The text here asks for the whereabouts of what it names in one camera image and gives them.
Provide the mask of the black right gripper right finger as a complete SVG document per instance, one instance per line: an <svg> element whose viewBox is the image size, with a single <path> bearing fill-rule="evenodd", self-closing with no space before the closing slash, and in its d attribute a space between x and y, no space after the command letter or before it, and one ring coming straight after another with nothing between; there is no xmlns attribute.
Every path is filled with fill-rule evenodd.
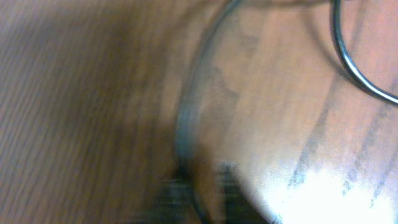
<svg viewBox="0 0 398 224"><path fill-rule="evenodd" d="M230 162L220 162L218 182L226 224L270 224L245 194Z"/></svg>

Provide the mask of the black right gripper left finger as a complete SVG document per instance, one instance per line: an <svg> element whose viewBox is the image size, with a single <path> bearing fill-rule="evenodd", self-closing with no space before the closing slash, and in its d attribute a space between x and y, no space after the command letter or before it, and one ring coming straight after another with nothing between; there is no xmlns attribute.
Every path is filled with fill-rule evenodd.
<svg viewBox="0 0 398 224"><path fill-rule="evenodd" d="M149 208L126 223L186 223L190 210L202 223L202 209L198 204L192 183L183 179L167 180Z"/></svg>

